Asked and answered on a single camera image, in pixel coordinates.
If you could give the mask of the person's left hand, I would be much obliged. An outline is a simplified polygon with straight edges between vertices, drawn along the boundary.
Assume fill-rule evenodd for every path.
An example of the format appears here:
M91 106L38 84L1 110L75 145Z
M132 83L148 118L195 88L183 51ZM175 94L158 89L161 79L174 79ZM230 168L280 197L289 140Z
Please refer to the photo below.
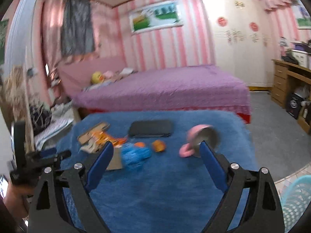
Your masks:
M25 185L8 184L4 205L15 219L28 216L28 208L24 205L24 198L34 194L34 187Z

